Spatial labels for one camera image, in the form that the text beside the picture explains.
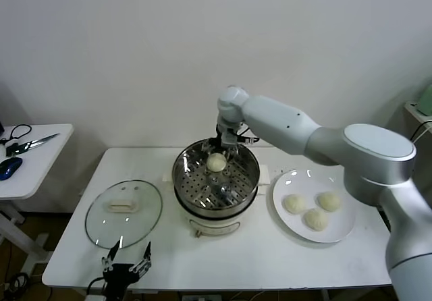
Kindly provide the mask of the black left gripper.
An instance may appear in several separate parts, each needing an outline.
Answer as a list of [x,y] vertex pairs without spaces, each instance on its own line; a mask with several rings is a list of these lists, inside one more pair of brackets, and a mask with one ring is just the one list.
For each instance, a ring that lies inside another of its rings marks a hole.
[[146,246],[142,259],[135,265],[130,263],[115,263],[114,258],[119,250],[121,241],[109,250],[107,256],[101,259],[103,278],[107,283],[136,283],[139,276],[144,276],[151,268],[151,242]]

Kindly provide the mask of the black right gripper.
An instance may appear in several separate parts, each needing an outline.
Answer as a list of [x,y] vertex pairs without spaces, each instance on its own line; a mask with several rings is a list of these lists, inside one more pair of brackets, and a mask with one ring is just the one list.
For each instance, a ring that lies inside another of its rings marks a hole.
[[237,161],[239,157],[237,131],[238,123],[218,122],[216,137],[204,139],[200,144],[201,151],[206,154],[225,151],[225,158],[228,162]]

